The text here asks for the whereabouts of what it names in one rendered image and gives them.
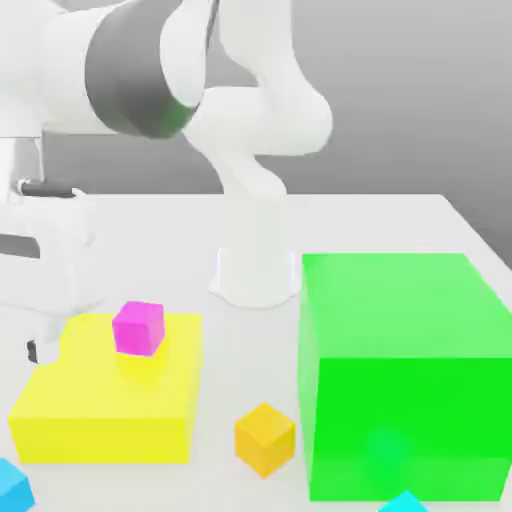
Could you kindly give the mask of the large yellow box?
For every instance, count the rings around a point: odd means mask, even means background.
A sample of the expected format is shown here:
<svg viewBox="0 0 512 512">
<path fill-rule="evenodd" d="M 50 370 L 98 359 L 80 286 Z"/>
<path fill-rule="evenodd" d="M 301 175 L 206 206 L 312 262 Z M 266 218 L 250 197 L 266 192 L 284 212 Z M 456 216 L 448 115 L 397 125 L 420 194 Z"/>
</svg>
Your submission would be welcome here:
<svg viewBox="0 0 512 512">
<path fill-rule="evenodd" d="M 202 318 L 167 314 L 151 357 L 117 352 L 110 314 L 69 321 L 8 424 L 23 464 L 185 464 L 203 365 Z"/>
</svg>

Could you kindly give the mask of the small orange cube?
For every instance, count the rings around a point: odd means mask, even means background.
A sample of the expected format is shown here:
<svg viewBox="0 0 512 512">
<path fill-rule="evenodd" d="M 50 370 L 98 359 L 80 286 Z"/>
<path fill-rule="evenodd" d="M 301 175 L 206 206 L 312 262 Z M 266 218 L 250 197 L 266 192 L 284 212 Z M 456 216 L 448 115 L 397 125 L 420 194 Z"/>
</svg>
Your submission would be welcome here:
<svg viewBox="0 0 512 512">
<path fill-rule="evenodd" d="M 267 402 L 235 422 L 235 453 L 262 478 L 287 463 L 295 446 L 295 423 Z"/>
</svg>

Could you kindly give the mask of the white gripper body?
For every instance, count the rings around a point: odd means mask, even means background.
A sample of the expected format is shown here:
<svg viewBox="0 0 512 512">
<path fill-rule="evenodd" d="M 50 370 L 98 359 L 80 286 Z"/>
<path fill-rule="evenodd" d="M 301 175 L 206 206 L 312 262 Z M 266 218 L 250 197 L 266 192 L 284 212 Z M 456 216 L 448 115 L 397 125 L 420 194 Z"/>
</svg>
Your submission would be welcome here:
<svg viewBox="0 0 512 512">
<path fill-rule="evenodd" d="M 0 202 L 0 237 L 38 246 L 35 257 L 0 252 L 0 306 L 49 316 L 74 316 L 97 303 L 94 283 L 94 200 L 10 193 Z"/>
</svg>

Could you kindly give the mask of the small cyan cube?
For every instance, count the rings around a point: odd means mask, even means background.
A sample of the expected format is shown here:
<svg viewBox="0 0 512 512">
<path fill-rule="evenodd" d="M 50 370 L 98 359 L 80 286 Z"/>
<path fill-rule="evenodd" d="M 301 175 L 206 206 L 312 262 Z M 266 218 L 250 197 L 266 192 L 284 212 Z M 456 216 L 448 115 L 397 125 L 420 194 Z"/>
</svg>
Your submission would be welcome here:
<svg viewBox="0 0 512 512">
<path fill-rule="evenodd" d="M 429 512 L 428 509 L 408 490 L 393 498 L 377 512 Z"/>
</svg>

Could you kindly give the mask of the small magenta cube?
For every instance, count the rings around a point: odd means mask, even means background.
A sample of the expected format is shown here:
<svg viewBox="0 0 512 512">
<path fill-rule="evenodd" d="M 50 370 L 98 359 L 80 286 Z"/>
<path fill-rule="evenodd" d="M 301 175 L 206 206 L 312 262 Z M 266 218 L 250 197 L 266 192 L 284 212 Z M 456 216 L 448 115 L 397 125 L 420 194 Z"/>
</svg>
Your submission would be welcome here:
<svg viewBox="0 0 512 512">
<path fill-rule="evenodd" d="M 164 307 L 128 301 L 113 318 L 112 330 L 118 353 L 152 357 L 165 338 Z"/>
</svg>

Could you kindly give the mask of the large green box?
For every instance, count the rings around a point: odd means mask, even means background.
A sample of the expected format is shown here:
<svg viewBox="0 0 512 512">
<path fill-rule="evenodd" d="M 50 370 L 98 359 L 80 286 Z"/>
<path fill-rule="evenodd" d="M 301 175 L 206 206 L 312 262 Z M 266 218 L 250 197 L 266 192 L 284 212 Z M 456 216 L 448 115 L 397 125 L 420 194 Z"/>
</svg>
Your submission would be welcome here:
<svg viewBox="0 0 512 512">
<path fill-rule="evenodd" d="M 304 255 L 297 382 L 311 500 L 501 498 L 512 312 L 465 255 Z"/>
</svg>

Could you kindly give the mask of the small blue cube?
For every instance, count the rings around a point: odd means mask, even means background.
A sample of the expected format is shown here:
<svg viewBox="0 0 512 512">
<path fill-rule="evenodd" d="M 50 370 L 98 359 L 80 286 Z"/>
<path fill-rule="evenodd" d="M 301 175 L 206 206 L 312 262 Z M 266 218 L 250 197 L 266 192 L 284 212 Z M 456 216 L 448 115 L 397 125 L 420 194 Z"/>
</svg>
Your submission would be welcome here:
<svg viewBox="0 0 512 512">
<path fill-rule="evenodd" d="M 35 504 L 28 477 L 0 458 L 0 512 L 27 512 Z"/>
</svg>

